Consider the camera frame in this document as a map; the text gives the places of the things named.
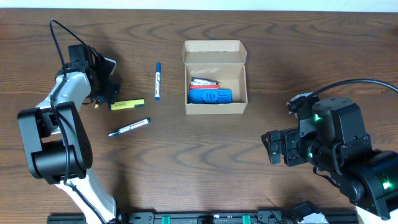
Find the yellow highlighter pen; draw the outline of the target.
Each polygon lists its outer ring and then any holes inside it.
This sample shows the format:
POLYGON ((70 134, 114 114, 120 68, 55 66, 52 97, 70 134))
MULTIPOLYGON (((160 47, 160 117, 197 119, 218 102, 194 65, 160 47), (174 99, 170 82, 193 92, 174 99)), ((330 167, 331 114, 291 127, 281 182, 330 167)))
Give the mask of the yellow highlighter pen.
POLYGON ((137 107, 141 107, 141 106, 145 106, 144 99, 117 101, 114 104, 109 105, 109 110, 110 111, 125 110, 125 109, 137 108, 137 107))

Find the black whiteboard marker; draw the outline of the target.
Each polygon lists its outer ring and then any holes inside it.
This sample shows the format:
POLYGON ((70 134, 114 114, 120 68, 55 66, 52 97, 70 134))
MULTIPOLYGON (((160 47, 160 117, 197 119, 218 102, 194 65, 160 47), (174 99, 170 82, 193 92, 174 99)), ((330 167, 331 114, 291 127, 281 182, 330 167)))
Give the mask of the black whiteboard marker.
POLYGON ((142 126, 145 126, 145 125, 149 124, 150 122, 151 122, 150 118, 142 119, 142 120, 137 121, 135 123, 129 124, 129 125, 125 126, 125 127, 119 128, 117 131, 108 134, 108 137, 111 138, 111 137, 126 133, 128 131, 132 131, 133 129, 137 129, 137 128, 140 128, 142 126))

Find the blue plastic staple remover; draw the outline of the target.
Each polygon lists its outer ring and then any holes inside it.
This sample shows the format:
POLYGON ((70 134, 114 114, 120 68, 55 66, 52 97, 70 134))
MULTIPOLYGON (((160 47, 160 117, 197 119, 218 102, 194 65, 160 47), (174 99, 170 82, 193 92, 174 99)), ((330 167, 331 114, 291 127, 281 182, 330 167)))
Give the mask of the blue plastic staple remover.
POLYGON ((188 102, 193 104, 228 104, 233 102, 232 91, 226 89, 189 90, 188 102))

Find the brown cardboard box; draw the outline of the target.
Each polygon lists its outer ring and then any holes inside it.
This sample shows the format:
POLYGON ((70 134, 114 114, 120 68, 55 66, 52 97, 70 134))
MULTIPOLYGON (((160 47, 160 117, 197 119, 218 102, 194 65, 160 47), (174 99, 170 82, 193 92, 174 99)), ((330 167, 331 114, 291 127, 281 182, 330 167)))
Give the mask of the brown cardboard box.
POLYGON ((247 51, 240 40, 186 40, 182 49, 185 72, 186 114, 243 114, 248 105, 246 88, 247 51), (232 102, 192 103, 193 78, 214 80, 221 89, 231 90, 232 102))

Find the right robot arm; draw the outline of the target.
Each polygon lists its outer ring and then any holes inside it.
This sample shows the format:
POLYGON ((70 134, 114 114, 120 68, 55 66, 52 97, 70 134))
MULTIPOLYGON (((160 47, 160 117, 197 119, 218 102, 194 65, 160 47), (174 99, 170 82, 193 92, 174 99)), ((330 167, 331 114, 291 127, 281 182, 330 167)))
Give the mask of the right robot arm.
POLYGON ((397 153, 373 149, 360 107, 349 98, 311 97, 296 128, 262 135, 271 164, 310 163, 357 208, 392 220, 397 211, 397 153))

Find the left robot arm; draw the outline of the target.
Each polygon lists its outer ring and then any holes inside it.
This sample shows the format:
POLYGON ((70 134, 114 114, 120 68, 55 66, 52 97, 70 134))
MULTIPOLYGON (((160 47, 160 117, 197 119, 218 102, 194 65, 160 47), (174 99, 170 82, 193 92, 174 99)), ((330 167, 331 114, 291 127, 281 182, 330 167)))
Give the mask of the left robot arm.
POLYGON ((91 144, 78 114, 87 98, 98 105, 116 102, 119 85, 109 79, 116 62, 86 44, 68 51, 70 61, 57 73, 48 97, 17 115, 29 171, 68 194, 85 223, 127 223, 94 173, 91 144))

